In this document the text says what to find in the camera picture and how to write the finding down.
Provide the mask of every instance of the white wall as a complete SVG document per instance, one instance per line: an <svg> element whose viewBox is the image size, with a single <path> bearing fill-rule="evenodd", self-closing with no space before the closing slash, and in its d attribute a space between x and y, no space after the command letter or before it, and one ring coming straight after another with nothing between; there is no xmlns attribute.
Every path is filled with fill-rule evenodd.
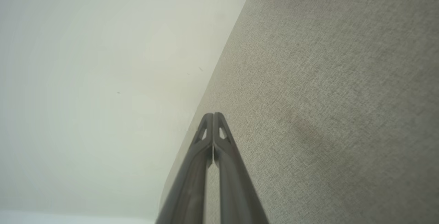
<svg viewBox="0 0 439 224"><path fill-rule="evenodd" d="M0 211L1 224L154 224L135 218L65 216L33 212Z"/></svg>
<svg viewBox="0 0 439 224"><path fill-rule="evenodd" d="M0 0L0 209L154 219L245 0Z"/></svg>

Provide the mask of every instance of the gray carpet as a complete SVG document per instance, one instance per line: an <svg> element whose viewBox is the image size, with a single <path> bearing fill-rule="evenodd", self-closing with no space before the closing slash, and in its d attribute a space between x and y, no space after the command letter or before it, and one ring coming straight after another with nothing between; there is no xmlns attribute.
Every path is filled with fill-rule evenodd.
<svg viewBox="0 0 439 224"><path fill-rule="evenodd" d="M271 223L439 223L438 36L439 0L247 0L163 196L220 111Z"/></svg>

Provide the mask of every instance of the wall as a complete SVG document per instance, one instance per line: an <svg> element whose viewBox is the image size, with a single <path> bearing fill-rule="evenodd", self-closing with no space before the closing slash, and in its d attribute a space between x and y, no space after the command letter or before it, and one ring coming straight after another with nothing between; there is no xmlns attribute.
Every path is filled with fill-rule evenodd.
<svg viewBox="0 0 439 224"><path fill-rule="evenodd" d="M245 0L0 0L0 209L154 219Z"/></svg>
<svg viewBox="0 0 439 224"><path fill-rule="evenodd" d="M1 224L154 224L154 221L135 218L105 218L65 216L33 212L0 211Z"/></svg>

